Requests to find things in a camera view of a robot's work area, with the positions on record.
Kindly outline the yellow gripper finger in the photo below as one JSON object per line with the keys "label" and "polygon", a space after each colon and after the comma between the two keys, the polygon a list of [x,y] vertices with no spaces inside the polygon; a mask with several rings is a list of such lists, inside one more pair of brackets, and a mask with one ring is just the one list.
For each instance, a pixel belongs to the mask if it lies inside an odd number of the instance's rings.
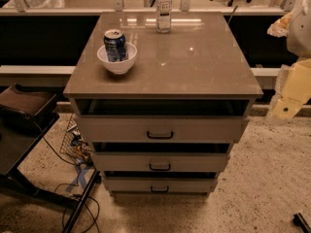
{"label": "yellow gripper finger", "polygon": [[288,120],[297,115],[311,99],[311,59],[299,59],[292,66],[283,65],[279,71],[275,94],[267,117],[271,120]]}

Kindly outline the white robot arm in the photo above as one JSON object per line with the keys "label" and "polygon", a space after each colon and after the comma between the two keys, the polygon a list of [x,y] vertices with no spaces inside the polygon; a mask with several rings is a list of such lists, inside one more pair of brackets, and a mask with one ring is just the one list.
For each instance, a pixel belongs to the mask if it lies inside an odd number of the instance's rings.
{"label": "white robot arm", "polygon": [[294,9],[273,23],[267,33],[287,36],[287,49],[297,56],[292,66],[281,66],[267,117],[292,119],[311,99],[311,0],[298,0]]}

